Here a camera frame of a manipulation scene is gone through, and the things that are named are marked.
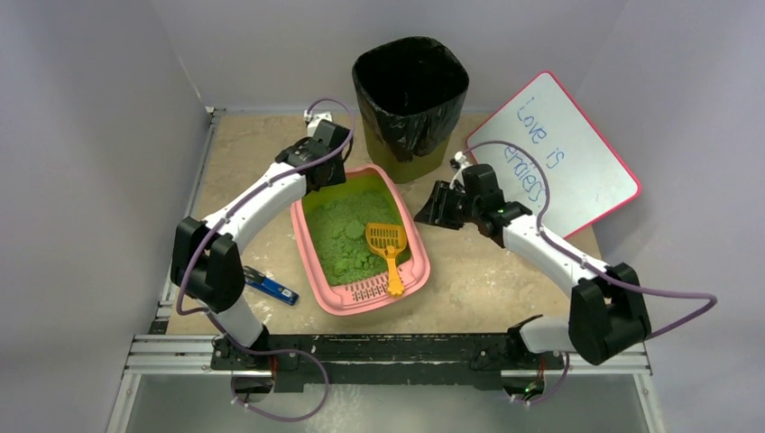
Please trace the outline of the yellow litter scoop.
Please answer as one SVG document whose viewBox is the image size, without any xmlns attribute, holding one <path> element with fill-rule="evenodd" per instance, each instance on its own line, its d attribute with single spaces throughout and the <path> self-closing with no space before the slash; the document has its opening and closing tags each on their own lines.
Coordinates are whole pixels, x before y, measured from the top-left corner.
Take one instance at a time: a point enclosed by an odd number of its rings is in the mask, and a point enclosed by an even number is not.
<svg viewBox="0 0 765 433">
<path fill-rule="evenodd" d="M 386 262 L 388 295 L 394 298 L 402 297 L 405 287 L 398 271 L 397 257 L 408 244 L 404 226 L 368 223 L 365 226 L 364 235 L 369 249 Z"/>
</svg>

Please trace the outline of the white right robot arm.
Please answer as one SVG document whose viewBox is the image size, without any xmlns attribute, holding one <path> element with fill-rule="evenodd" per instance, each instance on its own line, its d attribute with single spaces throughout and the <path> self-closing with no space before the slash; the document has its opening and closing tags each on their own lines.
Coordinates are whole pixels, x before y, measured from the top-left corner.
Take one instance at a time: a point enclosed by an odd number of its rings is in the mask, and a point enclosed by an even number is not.
<svg viewBox="0 0 765 433">
<path fill-rule="evenodd" d="M 452 230 L 474 224 L 481 235 L 536 266 L 569 298 L 567 317 L 537 315 L 509 328 L 513 357 L 558 351 L 600 365 L 645 341 L 652 326 L 644 298 L 623 287 L 639 282 L 632 267 L 611 266 L 580 251 L 560 252 L 567 242 L 539 226 L 522 203 L 506 200 L 490 165 L 469 166 L 462 178 L 457 187 L 437 181 L 415 222 Z"/>
</svg>

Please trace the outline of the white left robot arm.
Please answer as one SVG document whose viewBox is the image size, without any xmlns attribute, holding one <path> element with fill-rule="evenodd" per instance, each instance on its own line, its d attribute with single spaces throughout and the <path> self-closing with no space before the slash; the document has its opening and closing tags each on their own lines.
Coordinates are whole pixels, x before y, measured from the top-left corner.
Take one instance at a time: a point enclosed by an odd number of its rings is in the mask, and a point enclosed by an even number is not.
<svg viewBox="0 0 765 433">
<path fill-rule="evenodd" d="M 242 350 L 264 354 L 269 338 L 244 299 L 242 251 L 282 210 L 312 191 L 345 182 L 342 151 L 353 135 L 342 125 L 319 121 L 312 135 L 282 150 L 235 200 L 205 218 L 187 216 L 177 225 L 171 282 L 181 297 L 200 302 Z"/>
</svg>

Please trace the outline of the green cat litter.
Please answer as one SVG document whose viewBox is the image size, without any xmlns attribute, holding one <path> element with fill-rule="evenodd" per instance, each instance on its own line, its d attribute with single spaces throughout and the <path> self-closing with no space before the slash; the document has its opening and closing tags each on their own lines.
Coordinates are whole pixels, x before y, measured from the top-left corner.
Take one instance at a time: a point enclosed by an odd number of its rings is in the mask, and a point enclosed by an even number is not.
<svg viewBox="0 0 765 433">
<path fill-rule="evenodd" d="M 387 271 L 385 260 L 365 239 L 369 223 L 401 223 L 389 194 L 366 190 L 333 198 L 304 212 L 320 266 L 331 286 L 346 285 Z"/>
</svg>

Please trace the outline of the pink and green litter box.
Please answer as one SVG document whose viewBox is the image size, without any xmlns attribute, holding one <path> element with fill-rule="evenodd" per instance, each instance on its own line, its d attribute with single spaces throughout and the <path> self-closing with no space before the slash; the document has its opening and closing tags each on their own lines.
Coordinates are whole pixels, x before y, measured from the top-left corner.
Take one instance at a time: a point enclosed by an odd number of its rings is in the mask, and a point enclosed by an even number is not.
<svg viewBox="0 0 765 433">
<path fill-rule="evenodd" d="M 371 312 L 398 301 L 398 298 L 387 293 L 387 271 L 346 285 L 329 285 L 310 237 L 304 216 L 306 210 L 333 198 L 343 198 L 366 190 L 379 190 L 389 194 L 400 213 L 400 226 L 404 226 L 408 241 L 406 249 L 397 257 L 398 271 L 405 287 L 403 295 L 408 296 L 423 288 L 430 274 L 425 246 L 396 185 L 384 170 L 376 165 L 367 164 L 351 169 L 347 173 L 346 183 L 311 193 L 290 207 L 291 222 L 310 287 L 319 306 L 335 316 Z"/>
</svg>

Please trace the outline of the olive green trash bin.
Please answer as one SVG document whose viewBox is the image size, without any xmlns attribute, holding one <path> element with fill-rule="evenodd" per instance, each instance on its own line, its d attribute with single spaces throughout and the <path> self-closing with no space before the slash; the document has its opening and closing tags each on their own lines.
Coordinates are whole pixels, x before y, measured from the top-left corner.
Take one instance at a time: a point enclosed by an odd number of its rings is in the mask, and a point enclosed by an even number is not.
<svg viewBox="0 0 765 433">
<path fill-rule="evenodd" d="M 362 120 L 365 146 L 373 164 L 380 166 L 396 184 L 412 182 L 436 170 L 445 160 L 450 136 L 440 143 L 433 152 L 425 156 L 414 156 L 410 161 L 398 161 L 388 145 L 373 133 L 373 128 Z"/>
</svg>

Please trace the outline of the black trash bag liner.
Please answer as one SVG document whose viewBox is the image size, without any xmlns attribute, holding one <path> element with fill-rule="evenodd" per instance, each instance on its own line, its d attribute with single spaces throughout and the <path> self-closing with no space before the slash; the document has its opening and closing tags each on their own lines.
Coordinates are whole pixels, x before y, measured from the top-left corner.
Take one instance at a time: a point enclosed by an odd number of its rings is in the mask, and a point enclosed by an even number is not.
<svg viewBox="0 0 765 433">
<path fill-rule="evenodd" d="M 470 78 L 440 41 L 410 36 L 361 54 L 352 79 L 363 119 L 399 162 L 445 142 L 460 117 Z"/>
</svg>

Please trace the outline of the pink framed whiteboard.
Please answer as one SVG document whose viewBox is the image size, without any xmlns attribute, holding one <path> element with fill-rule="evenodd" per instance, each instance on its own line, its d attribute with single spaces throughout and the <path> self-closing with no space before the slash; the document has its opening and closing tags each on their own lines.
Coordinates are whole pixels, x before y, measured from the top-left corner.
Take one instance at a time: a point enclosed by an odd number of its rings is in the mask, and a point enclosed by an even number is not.
<svg viewBox="0 0 765 433">
<path fill-rule="evenodd" d="M 641 184 L 573 97 L 539 73 L 466 139 L 493 166 L 506 200 L 569 237 L 641 193 Z"/>
</svg>

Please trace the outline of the blue and black stapler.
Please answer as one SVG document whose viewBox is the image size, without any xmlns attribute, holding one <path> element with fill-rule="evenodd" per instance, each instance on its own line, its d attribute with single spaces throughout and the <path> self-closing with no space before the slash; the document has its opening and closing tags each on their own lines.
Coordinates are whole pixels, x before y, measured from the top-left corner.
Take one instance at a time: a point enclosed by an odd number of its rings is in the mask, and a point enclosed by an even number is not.
<svg viewBox="0 0 765 433">
<path fill-rule="evenodd" d="M 300 295 L 286 286 L 278 283 L 264 273 L 250 266 L 243 267 L 244 281 L 253 289 L 260 291 L 288 306 L 295 306 Z"/>
</svg>

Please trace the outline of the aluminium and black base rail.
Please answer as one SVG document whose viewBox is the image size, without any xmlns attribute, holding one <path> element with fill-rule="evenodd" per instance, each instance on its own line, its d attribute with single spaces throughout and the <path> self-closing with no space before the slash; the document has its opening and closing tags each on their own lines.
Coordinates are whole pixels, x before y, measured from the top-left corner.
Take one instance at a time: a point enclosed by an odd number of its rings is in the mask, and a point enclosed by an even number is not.
<svg viewBox="0 0 765 433">
<path fill-rule="evenodd" d="M 522 355 L 503 333 L 273 335 L 270 355 L 249 355 L 218 336 L 136 336 L 128 374 L 235 377 L 238 388 L 300 392 L 309 384 L 458 385 L 532 396 L 562 374 L 649 374 L 643 345 L 600 365 L 579 355 Z"/>
</svg>

